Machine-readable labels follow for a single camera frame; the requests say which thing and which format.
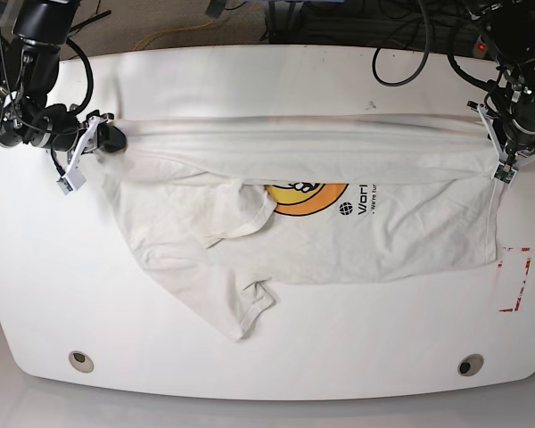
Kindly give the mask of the white T-shirt with yellow print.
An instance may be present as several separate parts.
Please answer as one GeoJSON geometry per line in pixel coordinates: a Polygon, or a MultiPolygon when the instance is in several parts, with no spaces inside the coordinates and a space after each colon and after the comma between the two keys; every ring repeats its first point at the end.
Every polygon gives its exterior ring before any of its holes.
{"type": "Polygon", "coordinates": [[[138,266],[244,338],[266,283],[379,284],[497,257],[497,154],[473,120],[414,114],[118,122],[103,190],[138,266]]]}

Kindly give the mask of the red tape rectangle marking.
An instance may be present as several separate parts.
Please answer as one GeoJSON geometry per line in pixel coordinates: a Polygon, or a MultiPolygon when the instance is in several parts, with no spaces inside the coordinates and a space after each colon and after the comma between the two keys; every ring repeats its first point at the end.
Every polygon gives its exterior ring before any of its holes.
{"type": "Polygon", "coordinates": [[[504,247],[498,260],[495,283],[495,303],[498,313],[513,313],[520,309],[531,267],[529,247],[504,247]]]}

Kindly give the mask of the left table grommet hole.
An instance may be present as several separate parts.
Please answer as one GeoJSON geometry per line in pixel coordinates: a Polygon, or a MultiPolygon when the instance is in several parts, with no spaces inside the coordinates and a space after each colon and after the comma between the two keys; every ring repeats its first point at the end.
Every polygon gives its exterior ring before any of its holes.
{"type": "Polygon", "coordinates": [[[72,351],[69,354],[69,362],[80,373],[89,374],[95,369],[94,361],[87,354],[80,351],[72,351]]]}

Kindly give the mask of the table grommet hole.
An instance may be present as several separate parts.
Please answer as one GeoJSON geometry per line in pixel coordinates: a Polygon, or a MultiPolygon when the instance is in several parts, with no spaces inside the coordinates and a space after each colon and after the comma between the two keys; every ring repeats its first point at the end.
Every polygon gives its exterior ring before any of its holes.
{"type": "Polygon", "coordinates": [[[94,361],[87,354],[80,351],[72,351],[69,354],[69,362],[80,373],[89,374],[95,369],[94,361]]]}
{"type": "Polygon", "coordinates": [[[457,366],[457,372],[464,377],[474,376],[480,372],[484,365],[484,357],[472,354],[463,358],[457,366]]]}

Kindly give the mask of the right table grommet hole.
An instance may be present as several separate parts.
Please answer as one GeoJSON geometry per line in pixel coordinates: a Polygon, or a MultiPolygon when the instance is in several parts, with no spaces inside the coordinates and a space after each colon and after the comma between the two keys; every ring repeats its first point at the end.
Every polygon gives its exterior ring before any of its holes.
{"type": "Polygon", "coordinates": [[[484,365],[484,357],[472,354],[463,358],[457,366],[457,372],[464,377],[474,376],[480,372],[484,365]]]}

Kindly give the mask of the black power strip red switch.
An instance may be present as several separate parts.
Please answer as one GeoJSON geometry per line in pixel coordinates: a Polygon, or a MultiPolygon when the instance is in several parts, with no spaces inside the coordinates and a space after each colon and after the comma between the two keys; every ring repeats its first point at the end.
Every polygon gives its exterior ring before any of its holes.
{"type": "Polygon", "coordinates": [[[490,51],[489,36],[485,29],[479,29],[479,36],[473,45],[472,56],[476,59],[485,58],[490,51]]]}

